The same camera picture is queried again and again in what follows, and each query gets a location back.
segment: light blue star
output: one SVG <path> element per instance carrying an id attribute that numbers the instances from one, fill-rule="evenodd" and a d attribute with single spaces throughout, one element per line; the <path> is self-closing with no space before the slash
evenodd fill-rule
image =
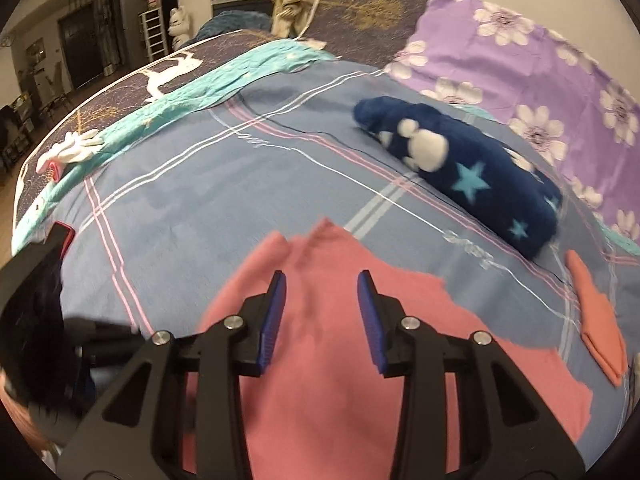
<path id="1" fill-rule="evenodd" d="M 491 189 L 491 186 L 480 178 L 484 170 L 483 162 L 476 162 L 472 168 L 463 166 L 459 162 L 457 162 L 456 165 L 458 167 L 460 180 L 451 186 L 451 189 L 464 193 L 470 204 L 476 201 L 476 191 L 479 189 Z"/>
<path id="2" fill-rule="evenodd" d="M 513 219 L 513 225 L 509 232 L 513 235 L 516 240 L 520 240 L 521 238 L 529 238 L 527 235 L 527 225 L 526 222 L 518 222 L 515 218 Z"/>
<path id="3" fill-rule="evenodd" d="M 559 203 L 556 197 L 549 198 L 548 196 L 545 196 L 545 202 L 548 203 L 556 213 L 558 212 Z"/>

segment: beige cloth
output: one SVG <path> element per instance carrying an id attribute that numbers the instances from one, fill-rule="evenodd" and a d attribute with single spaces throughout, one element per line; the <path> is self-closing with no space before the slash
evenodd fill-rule
<path id="1" fill-rule="evenodd" d="M 288 38 L 291 29 L 300 34 L 306 26 L 315 0 L 271 0 L 273 2 L 273 26 L 271 33 L 278 38 Z"/>

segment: purple floral blanket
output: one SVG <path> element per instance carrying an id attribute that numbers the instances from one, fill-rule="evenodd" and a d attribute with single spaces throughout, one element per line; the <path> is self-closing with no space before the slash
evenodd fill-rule
<path id="1" fill-rule="evenodd" d="M 477 105 L 508 124 L 604 225 L 640 237 L 640 108 L 557 32 L 482 0 L 430 0 L 385 71 L 421 94 Z"/>

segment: metal screw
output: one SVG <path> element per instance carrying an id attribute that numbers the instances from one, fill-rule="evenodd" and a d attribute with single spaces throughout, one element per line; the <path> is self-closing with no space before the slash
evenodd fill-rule
<path id="1" fill-rule="evenodd" d="M 235 328 L 240 328 L 244 325 L 244 319 L 240 316 L 229 316 L 225 319 L 225 327 L 229 330 L 233 330 Z"/>
<path id="2" fill-rule="evenodd" d="M 400 324 L 405 330 L 415 330 L 420 326 L 420 320 L 417 317 L 407 316 L 402 318 Z"/>
<path id="3" fill-rule="evenodd" d="M 171 334 L 169 334 L 166 330 L 161 330 L 160 332 L 156 332 L 151 336 L 151 341 L 154 342 L 154 345 L 166 345 L 169 341 L 171 341 Z"/>
<path id="4" fill-rule="evenodd" d="M 480 331 L 480 332 L 476 332 L 474 334 L 474 341 L 477 344 L 482 345 L 482 346 L 488 345 L 493 340 L 494 340 L 494 338 L 491 337 L 491 334 L 489 334 L 488 332 Z"/>

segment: door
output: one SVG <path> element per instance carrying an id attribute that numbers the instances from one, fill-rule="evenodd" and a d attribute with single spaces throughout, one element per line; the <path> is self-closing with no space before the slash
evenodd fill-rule
<path id="1" fill-rule="evenodd" d="M 102 58 L 95 33 L 94 5 L 89 4 L 58 20 L 66 67 L 74 88 L 102 73 Z"/>

